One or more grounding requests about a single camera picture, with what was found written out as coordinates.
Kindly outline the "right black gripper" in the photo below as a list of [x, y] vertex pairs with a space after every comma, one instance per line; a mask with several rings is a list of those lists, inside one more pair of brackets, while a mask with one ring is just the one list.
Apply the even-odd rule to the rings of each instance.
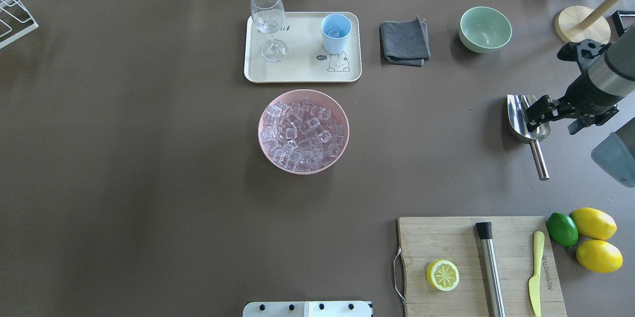
[[594, 64], [604, 64], [603, 55], [612, 44], [601, 44], [591, 39], [578, 43], [567, 43], [560, 48], [560, 60], [575, 61], [581, 74], [569, 85], [560, 100], [543, 95], [526, 111], [527, 128], [538, 128], [549, 121], [572, 118], [568, 127], [571, 135], [591, 125], [601, 126], [619, 112], [620, 99], [599, 89], [590, 80], [590, 69]]

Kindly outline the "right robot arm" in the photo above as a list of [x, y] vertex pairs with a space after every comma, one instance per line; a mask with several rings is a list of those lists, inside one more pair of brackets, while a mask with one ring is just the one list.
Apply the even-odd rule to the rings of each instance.
[[[569, 133], [592, 125], [601, 126], [619, 112], [618, 103], [635, 88], [635, 31], [626, 30], [614, 43], [591, 39], [566, 43], [559, 60], [576, 62], [580, 75], [559, 99], [544, 95], [526, 109], [528, 131], [544, 123], [571, 119]], [[591, 152], [593, 161], [622, 185], [635, 180], [634, 121], [611, 132]]]

